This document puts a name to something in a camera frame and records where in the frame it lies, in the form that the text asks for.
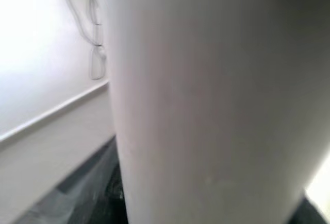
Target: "white pillar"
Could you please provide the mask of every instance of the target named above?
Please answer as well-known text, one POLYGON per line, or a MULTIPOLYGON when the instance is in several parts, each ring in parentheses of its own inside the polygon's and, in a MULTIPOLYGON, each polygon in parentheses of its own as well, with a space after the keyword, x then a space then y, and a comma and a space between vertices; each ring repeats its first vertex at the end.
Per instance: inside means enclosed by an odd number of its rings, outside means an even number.
POLYGON ((107 3, 130 224, 284 223, 330 133, 299 0, 107 3))

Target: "white cylindrical object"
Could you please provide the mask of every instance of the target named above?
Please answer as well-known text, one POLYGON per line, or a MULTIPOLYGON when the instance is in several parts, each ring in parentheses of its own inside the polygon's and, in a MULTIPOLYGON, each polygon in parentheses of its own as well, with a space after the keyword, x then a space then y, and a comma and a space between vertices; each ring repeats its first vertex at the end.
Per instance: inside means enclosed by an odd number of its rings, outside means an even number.
POLYGON ((106 1, 130 224, 285 223, 330 131, 299 0, 106 1))

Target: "black cable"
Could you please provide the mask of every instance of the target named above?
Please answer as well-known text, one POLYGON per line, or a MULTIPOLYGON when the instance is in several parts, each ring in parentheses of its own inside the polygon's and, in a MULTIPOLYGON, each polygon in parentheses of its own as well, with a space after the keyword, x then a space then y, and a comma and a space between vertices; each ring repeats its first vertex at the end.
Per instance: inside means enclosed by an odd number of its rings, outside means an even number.
POLYGON ((65 0, 72 11, 73 18, 77 24, 82 38, 93 46, 90 56, 90 78, 92 80, 102 79, 106 74, 106 53, 103 46, 102 22, 97 20, 97 9, 100 7, 98 0, 88 0, 87 16, 93 24, 93 37, 89 36, 81 22, 78 11, 75 9, 72 0, 65 0), (100 72, 95 74, 95 64, 99 62, 100 72))

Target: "white pole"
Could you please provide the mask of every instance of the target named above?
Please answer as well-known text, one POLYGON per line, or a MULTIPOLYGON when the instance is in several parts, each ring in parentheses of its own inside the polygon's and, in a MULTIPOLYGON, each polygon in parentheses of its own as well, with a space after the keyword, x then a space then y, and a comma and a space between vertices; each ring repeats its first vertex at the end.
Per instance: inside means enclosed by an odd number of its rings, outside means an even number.
POLYGON ((107 0, 130 224, 288 219, 330 127, 330 63, 298 40, 296 1, 107 0))

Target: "cable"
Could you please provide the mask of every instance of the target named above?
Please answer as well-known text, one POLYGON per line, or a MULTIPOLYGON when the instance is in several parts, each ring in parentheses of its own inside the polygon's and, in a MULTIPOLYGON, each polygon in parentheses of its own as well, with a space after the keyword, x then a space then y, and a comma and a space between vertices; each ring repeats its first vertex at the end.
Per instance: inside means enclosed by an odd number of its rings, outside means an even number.
POLYGON ((81 22, 78 11, 75 9, 72 0, 65 0, 68 4, 69 9, 72 11, 73 18, 77 24, 81 37, 93 46, 90 62, 89 62, 89 75, 92 80, 102 79, 106 74, 106 53, 103 46, 103 30, 102 21, 98 21, 97 9, 100 8, 98 0, 88 0, 87 16, 90 22, 93 24, 93 36, 89 36, 86 29, 81 22), (95 64, 99 63, 100 72, 95 74, 95 64))

